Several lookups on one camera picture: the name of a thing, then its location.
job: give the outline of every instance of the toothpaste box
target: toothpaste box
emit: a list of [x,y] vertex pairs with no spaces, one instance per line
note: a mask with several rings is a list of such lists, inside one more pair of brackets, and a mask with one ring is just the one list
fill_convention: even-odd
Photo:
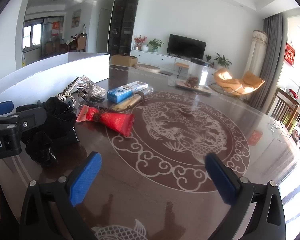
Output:
[[120,103],[121,101],[125,100],[126,98],[133,95],[133,90],[127,87],[118,87],[107,92],[108,100]]
[[148,84],[140,82],[140,81],[135,81],[130,84],[123,85],[123,86],[126,88],[132,89],[133,93],[137,93],[137,92],[147,88]]

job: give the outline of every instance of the green object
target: green object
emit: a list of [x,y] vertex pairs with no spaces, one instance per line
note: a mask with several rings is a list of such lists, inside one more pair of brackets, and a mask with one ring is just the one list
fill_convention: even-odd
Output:
[[225,68],[229,68],[229,66],[232,65],[232,62],[229,61],[229,59],[226,59],[225,55],[222,55],[222,57],[221,57],[219,53],[216,53],[216,54],[218,56],[215,57],[214,60],[216,60],[219,65],[221,65],[222,67],[225,67]]
[[206,59],[207,59],[208,62],[212,58],[211,55],[208,55],[208,54],[205,57],[206,57]]
[[154,38],[152,41],[149,41],[148,45],[151,45],[152,50],[154,52],[158,52],[158,48],[160,48],[164,44],[161,40]]
[[[291,117],[291,114],[286,114],[285,118],[283,119],[282,124],[285,126],[289,120],[289,118]],[[291,128],[289,129],[289,133],[291,134],[293,129],[298,125],[298,122],[296,119],[292,119],[291,121]]]

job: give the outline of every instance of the white tv cabinet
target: white tv cabinet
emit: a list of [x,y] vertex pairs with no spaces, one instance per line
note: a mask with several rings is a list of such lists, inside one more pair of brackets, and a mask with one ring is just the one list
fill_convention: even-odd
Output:
[[[138,63],[159,67],[162,70],[173,73],[175,76],[177,76],[179,70],[179,67],[176,66],[176,63],[180,62],[186,65],[191,65],[192,63],[190,60],[141,50],[131,50],[130,55],[137,57]],[[216,69],[208,67],[207,81],[209,81],[209,83],[215,82],[213,78],[215,71]],[[182,68],[180,77],[186,78],[187,75],[188,69]]]

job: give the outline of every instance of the black lid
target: black lid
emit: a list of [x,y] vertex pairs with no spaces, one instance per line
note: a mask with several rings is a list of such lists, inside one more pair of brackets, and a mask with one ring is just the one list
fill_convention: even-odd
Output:
[[201,66],[206,66],[206,67],[209,67],[209,64],[210,64],[207,61],[204,61],[202,59],[195,58],[195,57],[191,58],[191,62],[196,63],[196,64],[201,65]]

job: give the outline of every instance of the gray curtain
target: gray curtain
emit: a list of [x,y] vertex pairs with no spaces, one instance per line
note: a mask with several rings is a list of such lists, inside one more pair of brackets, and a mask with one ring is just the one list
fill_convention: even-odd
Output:
[[253,93],[250,99],[250,106],[258,110],[261,110],[266,101],[274,79],[274,74],[277,70],[282,43],[282,22],[282,13],[273,15],[264,20],[263,31],[268,34],[268,46],[260,78],[262,78],[265,83]]

